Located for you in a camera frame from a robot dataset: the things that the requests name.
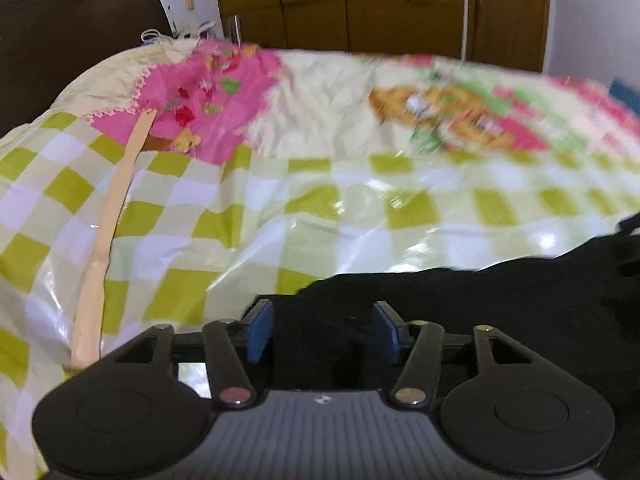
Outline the dark wooden headboard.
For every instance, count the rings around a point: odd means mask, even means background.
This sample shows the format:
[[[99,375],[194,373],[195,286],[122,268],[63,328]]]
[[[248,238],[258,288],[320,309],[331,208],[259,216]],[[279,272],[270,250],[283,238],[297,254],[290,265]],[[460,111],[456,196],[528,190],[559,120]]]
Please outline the dark wooden headboard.
[[[160,0],[1,0],[1,133],[43,113],[64,88],[148,28],[171,32]]]

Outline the checkered floral bed sheet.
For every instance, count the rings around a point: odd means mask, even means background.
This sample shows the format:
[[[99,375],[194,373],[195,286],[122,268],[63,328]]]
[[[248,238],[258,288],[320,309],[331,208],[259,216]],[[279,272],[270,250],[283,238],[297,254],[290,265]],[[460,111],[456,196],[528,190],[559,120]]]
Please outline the checkered floral bed sheet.
[[[595,81],[426,55],[162,41],[1,141],[1,474],[35,479],[85,268],[142,110],[102,348],[339,273],[556,256],[639,208],[639,118]]]

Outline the blue foam mat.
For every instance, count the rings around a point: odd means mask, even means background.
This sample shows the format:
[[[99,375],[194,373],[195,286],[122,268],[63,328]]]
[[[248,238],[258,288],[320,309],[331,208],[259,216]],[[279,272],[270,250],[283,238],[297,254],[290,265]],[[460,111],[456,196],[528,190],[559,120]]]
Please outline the blue foam mat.
[[[610,87],[610,96],[622,102],[636,115],[640,115],[640,89],[626,84],[620,79],[614,79]]]

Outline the wooden wardrobe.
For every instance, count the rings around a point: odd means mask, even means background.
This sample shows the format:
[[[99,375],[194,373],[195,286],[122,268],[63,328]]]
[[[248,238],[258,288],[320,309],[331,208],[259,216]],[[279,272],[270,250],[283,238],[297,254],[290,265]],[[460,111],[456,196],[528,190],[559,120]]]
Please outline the wooden wardrobe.
[[[549,0],[218,0],[224,30],[268,48],[424,53],[539,72]]]

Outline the wooden back scratcher stick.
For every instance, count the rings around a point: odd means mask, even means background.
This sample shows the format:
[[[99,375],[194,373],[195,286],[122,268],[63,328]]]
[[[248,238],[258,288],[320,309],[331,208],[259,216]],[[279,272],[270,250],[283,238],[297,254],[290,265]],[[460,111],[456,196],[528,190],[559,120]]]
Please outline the wooden back scratcher stick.
[[[70,362],[72,372],[84,370],[95,363],[101,354],[104,312],[104,281],[110,265],[111,246],[118,218],[134,177],[134,165],[149,135],[157,110],[142,110],[132,129],[125,153],[115,167],[100,215],[96,237],[78,298],[70,336]]]

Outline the black pants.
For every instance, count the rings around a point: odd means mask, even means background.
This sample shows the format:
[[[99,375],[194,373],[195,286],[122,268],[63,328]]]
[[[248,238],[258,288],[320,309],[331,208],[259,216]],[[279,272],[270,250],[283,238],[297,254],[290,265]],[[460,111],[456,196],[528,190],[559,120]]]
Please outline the black pants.
[[[639,220],[556,258],[519,258],[484,270],[340,274],[273,296],[274,326],[248,370],[258,390],[388,389],[398,370],[374,352],[374,305],[405,321],[467,335],[502,330],[611,404],[609,479],[639,474]]]

